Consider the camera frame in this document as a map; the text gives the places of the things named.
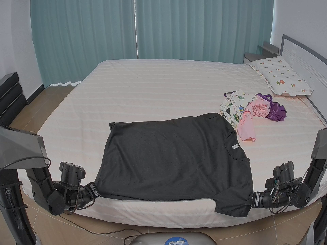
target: floor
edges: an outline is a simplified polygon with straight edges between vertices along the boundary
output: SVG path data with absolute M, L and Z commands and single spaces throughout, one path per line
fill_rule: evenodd
M 46 88 L 31 104 L 21 111 L 11 124 L 11 127 L 37 133 L 49 115 L 73 89 L 74 87 L 71 85 Z M 59 216 L 51 215 L 39 207 L 34 200 L 28 198 L 24 193 L 22 194 L 24 202 L 28 205 L 27 214 L 31 225 L 41 238 L 43 245 L 121 245 L 125 237 L 137 235 L 133 231 L 124 231 L 111 235 L 90 234 Z M 318 200 L 306 208 L 269 216 L 255 222 L 225 228 L 192 229 L 192 231 L 208 234 L 218 245 L 283 245 L 285 243 L 295 245 L 300 242 L 310 223 L 317 217 L 320 209 L 321 201 Z M 76 214 L 71 216 L 64 215 L 64 217 L 97 233 L 125 228 L 133 228 L 142 233 L 186 231 L 185 229 L 128 226 Z M 1 213 L 0 237 L 2 244 L 15 244 Z

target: black furniture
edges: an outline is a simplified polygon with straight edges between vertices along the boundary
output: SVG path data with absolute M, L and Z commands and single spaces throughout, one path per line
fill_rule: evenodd
M 16 72 L 0 79 L 0 125 L 9 126 L 26 105 Z
M 262 50 L 262 54 L 250 54 L 245 53 L 244 54 L 244 60 L 243 63 L 250 63 L 256 60 L 265 59 L 265 58 L 273 58 L 278 55 L 279 48 L 272 45 L 271 43 L 268 43 L 267 41 L 264 41 L 263 46 L 258 45 L 259 48 Z

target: wall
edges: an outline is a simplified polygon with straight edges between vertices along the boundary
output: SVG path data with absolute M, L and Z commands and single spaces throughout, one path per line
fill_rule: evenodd
M 30 0 L 0 0 L 0 78 L 17 72 L 28 98 L 43 82 L 30 20 Z
M 298 40 L 327 58 L 327 0 L 274 0 L 271 43 L 282 35 Z

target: pink clothing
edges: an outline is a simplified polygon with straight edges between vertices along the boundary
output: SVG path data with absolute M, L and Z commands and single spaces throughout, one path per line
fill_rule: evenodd
M 256 140 L 253 116 L 266 117 L 269 114 L 270 102 L 258 96 L 257 100 L 251 102 L 244 110 L 242 114 L 242 120 L 240 121 L 237 132 L 242 141 L 247 139 Z

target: baseboard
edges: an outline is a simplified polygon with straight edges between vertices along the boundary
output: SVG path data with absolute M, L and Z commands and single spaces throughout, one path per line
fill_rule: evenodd
M 30 97 L 28 97 L 28 99 L 26 100 L 27 104 L 30 104 L 36 98 L 36 96 L 38 96 L 43 90 L 44 90 L 44 85 L 42 84 L 39 88 L 35 90 L 34 93 L 31 94 Z

